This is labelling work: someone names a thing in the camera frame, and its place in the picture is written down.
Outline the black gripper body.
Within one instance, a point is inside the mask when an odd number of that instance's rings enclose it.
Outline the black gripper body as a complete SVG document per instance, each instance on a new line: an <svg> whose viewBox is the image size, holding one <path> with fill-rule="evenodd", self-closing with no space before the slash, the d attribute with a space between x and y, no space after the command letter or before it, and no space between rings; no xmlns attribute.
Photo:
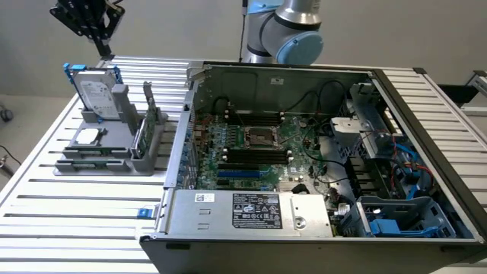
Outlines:
<svg viewBox="0 0 487 274"><path fill-rule="evenodd" d="M91 14L95 17L100 17L105 14L111 14L115 11L109 1L87 0L87 1L56 1L56 7L65 11L71 16L80 17L84 14Z"/></svg>

